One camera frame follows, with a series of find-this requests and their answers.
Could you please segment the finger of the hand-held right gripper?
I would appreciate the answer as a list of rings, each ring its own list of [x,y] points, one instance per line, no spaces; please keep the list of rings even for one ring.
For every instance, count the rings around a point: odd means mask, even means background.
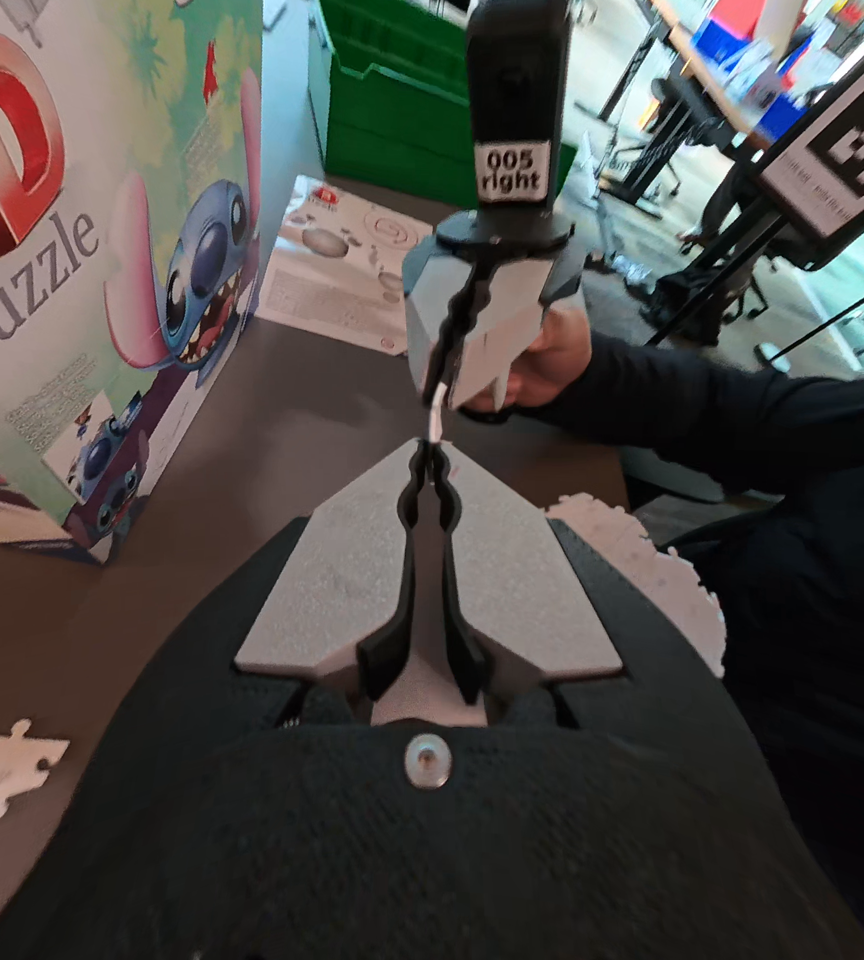
[[[582,271],[582,244],[566,244],[555,259],[517,259],[495,269],[485,304],[458,348],[449,409],[459,409],[482,392],[498,409],[512,362],[538,337],[549,307],[578,292]]]
[[[461,392],[465,339],[475,323],[477,291],[473,247],[428,236],[408,252],[402,264],[406,318],[406,354],[414,388],[431,402],[444,386],[449,402],[466,402]]]

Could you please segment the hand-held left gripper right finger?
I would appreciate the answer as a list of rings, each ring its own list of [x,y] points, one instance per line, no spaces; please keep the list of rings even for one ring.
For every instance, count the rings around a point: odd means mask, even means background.
[[[432,446],[450,669],[468,704],[618,676],[622,660],[543,510],[449,442]]]

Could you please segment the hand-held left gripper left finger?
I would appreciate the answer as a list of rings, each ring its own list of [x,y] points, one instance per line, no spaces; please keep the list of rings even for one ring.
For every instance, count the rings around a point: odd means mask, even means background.
[[[410,654],[425,465],[414,438],[313,511],[235,656],[240,671],[381,699]]]

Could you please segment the blue puzzle ball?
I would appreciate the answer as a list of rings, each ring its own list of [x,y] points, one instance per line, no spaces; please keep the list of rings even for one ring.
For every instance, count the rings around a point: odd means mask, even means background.
[[[712,674],[724,678],[726,621],[716,594],[704,587],[690,561],[676,549],[660,551],[637,517],[588,493],[563,496],[545,514],[562,521],[648,598]]]

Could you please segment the person's right forearm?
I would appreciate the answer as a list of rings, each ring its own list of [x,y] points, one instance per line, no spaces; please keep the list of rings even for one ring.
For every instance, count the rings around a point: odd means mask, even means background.
[[[591,347],[576,381],[521,413],[602,445],[654,450],[735,493],[864,481],[864,379],[752,374],[596,332]]]

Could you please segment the cartoon printed puzzle box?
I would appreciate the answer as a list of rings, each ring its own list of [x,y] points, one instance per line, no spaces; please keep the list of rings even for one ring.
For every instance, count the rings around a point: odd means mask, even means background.
[[[262,12],[0,2],[0,546],[113,558],[233,353]]]

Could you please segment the person's right hand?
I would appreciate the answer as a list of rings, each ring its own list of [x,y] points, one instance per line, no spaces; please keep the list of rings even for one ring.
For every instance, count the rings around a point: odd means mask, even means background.
[[[462,412],[491,415],[513,407],[545,406],[580,378],[592,353],[585,305],[575,298],[557,301],[548,310],[534,342],[512,362],[500,400],[494,400],[490,390],[483,390],[462,405]]]

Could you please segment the white instruction leaflet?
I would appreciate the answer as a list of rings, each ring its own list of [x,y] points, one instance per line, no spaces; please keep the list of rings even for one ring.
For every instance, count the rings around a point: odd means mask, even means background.
[[[299,174],[255,314],[381,354],[403,354],[403,262],[432,230],[426,222]]]

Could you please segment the green plastic bin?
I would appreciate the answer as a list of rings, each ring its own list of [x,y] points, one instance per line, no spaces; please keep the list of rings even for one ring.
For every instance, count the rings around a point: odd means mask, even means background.
[[[465,65],[475,6],[460,26],[411,2],[313,3],[308,89],[327,174],[477,207]],[[558,193],[574,155],[561,145]]]

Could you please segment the wooden office desk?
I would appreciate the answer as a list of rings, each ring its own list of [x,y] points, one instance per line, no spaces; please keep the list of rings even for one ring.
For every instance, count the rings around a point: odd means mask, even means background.
[[[726,154],[734,138],[741,136],[739,155],[744,159],[754,157],[770,143],[756,130],[757,116],[729,99],[721,72],[695,48],[693,34],[681,18],[681,3],[635,2],[634,6],[647,23],[646,33],[595,117],[607,124],[613,114],[622,112],[620,104],[648,54],[658,44],[675,54],[669,80],[677,90],[678,100],[652,138],[641,146],[627,174],[621,178],[599,174],[599,186],[619,202],[660,219],[660,211],[645,202],[645,194],[691,133],[699,141],[722,148]]]

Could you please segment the person's dark clothing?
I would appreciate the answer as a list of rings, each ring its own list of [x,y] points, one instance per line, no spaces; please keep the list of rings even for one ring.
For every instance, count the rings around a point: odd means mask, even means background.
[[[718,596],[726,691],[864,927],[864,465],[671,546]]]

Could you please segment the black white coded sign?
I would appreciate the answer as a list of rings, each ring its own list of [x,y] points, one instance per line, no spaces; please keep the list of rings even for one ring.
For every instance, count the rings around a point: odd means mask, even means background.
[[[819,269],[864,234],[864,56],[752,167]]]

